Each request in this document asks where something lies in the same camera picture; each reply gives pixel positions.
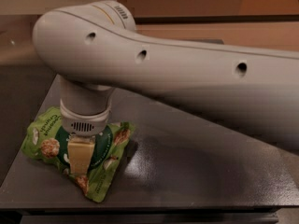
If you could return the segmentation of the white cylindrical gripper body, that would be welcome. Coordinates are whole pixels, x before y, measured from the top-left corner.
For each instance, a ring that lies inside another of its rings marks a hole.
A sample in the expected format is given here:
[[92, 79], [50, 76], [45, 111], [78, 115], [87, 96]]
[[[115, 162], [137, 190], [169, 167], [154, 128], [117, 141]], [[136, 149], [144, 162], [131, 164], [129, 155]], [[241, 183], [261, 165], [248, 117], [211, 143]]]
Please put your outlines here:
[[62, 125], [68, 133], [93, 136], [102, 132], [111, 110], [113, 88], [60, 77]]

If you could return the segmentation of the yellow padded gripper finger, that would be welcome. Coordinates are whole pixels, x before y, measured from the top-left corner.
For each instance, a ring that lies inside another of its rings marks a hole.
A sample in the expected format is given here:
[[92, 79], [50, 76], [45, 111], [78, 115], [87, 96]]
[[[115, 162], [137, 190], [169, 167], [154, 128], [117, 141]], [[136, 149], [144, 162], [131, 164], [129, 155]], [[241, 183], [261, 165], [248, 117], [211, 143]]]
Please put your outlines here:
[[86, 175], [95, 147], [94, 136], [71, 135], [68, 144], [68, 158], [72, 175]]

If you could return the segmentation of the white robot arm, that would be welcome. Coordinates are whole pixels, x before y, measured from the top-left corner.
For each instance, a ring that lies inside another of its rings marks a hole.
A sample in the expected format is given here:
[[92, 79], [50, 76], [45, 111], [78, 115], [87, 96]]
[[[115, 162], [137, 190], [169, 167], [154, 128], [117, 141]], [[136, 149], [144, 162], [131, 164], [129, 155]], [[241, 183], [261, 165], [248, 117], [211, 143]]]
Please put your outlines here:
[[55, 8], [33, 30], [61, 76], [62, 124], [105, 129], [116, 88], [132, 91], [283, 149], [299, 146], [299, 53], [140, 35], [116, 1]]

